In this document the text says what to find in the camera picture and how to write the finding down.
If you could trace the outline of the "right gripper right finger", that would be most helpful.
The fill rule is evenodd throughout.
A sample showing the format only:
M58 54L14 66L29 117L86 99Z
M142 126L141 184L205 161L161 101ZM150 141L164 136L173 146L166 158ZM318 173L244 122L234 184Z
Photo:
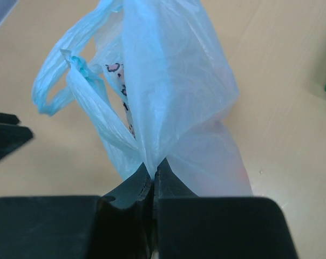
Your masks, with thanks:
M266 197L198 197L167 160L154 179L159 258L298 258L286 219Z

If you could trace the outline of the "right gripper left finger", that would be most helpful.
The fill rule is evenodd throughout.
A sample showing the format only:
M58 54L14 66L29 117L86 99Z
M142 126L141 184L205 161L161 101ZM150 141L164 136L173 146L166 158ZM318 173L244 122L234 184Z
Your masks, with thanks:
M151 258L144 165L104 196L0 197L0 258Z

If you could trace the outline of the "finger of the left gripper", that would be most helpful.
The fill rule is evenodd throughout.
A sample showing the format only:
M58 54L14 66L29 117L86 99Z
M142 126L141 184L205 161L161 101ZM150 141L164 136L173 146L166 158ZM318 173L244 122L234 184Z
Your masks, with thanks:
M33 133L27 127L0 124L0 160L25 145L32 138Z
M0 113L0 124L18 125L20 122L14 114Z

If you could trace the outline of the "light blue plastic bag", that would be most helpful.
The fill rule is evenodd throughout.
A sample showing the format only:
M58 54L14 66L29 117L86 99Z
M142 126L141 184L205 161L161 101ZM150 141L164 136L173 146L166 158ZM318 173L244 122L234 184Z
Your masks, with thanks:
M200 1L100 1L55 44L33 83L49 116L76 101L123 179L167 160L198 196L251 196L223 124L239 96Z

